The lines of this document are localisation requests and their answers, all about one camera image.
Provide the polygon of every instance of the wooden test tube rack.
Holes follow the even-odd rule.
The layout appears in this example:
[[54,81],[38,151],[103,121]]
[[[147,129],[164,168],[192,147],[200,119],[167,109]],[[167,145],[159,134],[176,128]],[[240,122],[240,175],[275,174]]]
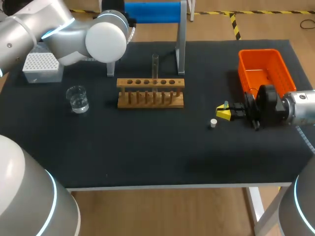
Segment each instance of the wooden test tube rack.
[[[121,89],[118,108],[183,108],[185,88],[184,79],[117,79]],[[146,89],[146,91],[127,91],[128,89]],[[174,89],[165,92],[162,89]]]

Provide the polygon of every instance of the yellow and black tape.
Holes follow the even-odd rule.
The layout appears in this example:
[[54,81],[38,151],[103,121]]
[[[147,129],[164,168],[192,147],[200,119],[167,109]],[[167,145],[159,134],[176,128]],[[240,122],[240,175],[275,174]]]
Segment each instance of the yellow and black tape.
[[195,15],[229,14],[315,14],[315,11],[199,11]]
[[77,13],[93,13],[93,14],[99,14],[99,13],[100,13],[100,12],[97,12],[97,11],[77,10],[77,9],[70,9],[70,12],[77,12]]
[[241,40],[241,34],[240,34],[240,31],[238,29],[238,26],[236,24],[236,19],[235,19],[235,14],[232,14],[230,13],[230,19],[231,19],[231,23],[232,23],[232,26],[233,26],[233,30],[234,30],[234,34],[235,34],[235,37],[236,37],[236,40]]

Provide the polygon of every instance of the water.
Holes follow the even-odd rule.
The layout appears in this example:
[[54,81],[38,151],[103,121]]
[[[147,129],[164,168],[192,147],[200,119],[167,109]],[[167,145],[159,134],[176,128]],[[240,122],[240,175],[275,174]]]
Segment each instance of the water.
[[88,99],[85,94],[76,94],[71,97],[70,104],[75,113],[84,113],[89,109]]

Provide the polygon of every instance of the blue roller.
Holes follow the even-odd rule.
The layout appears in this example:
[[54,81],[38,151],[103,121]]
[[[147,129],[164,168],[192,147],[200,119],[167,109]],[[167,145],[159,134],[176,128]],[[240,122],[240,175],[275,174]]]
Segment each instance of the blue roller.
[[128,2],[125,11],[139,24],[180,23],[180,2]]

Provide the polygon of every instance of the yellow object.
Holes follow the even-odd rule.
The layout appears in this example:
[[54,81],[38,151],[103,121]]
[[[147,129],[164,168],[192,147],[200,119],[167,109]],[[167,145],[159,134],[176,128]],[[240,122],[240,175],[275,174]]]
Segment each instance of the yellow object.
[[229,14],[315,14],[315,11],[200,11],[195,15],[229,15]]
[[230,14],[230,19],[231,19],[231,23],[232,23],[232,26],[234,29],[234,34],[235,34],[236,40],[242,40],[240,31],[239,31],[237,24],[236,24],[235,14]]
[[[224,104],[222,104],[221,106],[218,106],[218,108],[223,108],[224,107]],[[216,114],[217,114],[217,117],[220,117],[220,118],[223,118],[223,119],[226,119],[228,121],[231,120],[231,112],[230,110],[225,110],[225,111],[217,111],[216,109]]]

